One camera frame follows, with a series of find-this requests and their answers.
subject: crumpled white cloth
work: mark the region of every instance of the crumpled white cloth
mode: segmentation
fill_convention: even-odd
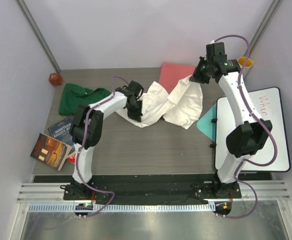
[[[170,94],[154,81],[147,93],[140,97],[141,122],[129,119],[125,108],[117,110],[116,113],[140,128],[150,126],[163,117],[166,122],[188,129],[200,118],[203,109],[201,85],[191,82],[190,77],[179,80]]]

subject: yellow cup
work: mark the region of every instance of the yellow cup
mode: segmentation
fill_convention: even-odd
[[[244,65],[244,62],[246,60],[246,57],[241,56],[240,58],[237,59],[238,64],[240,65],[240,67],[242,67]],[[246,63],[246,66],[242,72],[242,77],[245,78],[246,75],[248,74],[249,70],[251,69],[251,67],[253,66],[253,61],[248,58],[248,61]]]

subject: blue book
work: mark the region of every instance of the blue book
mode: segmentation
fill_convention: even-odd
[[[56,124],[48,128],[50,135],[54,139],[57,139],[64,144],[68,144],[71,146],[71,150],[68,156],[71,156],[75,152],[75,144],[73,143],[72,136],[70,134],[73,119],[73,116],[66,117],[65,119],[57,122]]]

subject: ruler strip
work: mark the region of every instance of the ruler strip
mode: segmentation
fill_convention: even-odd
[[[78,203],[31,203],[28,209],[29,213],[73,213],[83,212],[75,210]],[[95,212],[104,205],[94,204],[93,210],[85,212]],[[108,205],[103,213],[162,213],[162,212],[211,212],[215,211],[215,203],[201,205]]]

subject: whiteboard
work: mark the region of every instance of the whiteboard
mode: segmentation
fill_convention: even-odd
[[[246,162],[242,171],[267,171],[286,172],[291,168],[285,123],[282,112],[280,90],[276,87],[249,92],[252,103],[264,120],[271,120],[273,135],[278,154],[275,162],[269,166],[255,166]],[[217,100],[217,123],[216,123],[216,155],[215,168],[219,170],[228,153],[226,137],[235,129],[235,119],[231,106],[226,97]],[[268,163],[274,155],[274,147],[270,138],[267,139],[263,149],[259,150],[250,160],[259,164]]]
[[[224,35],[252,39],[272,0],[24,0],[59,67],[197,65]],[[228,57],[246,50],[225,40]]]

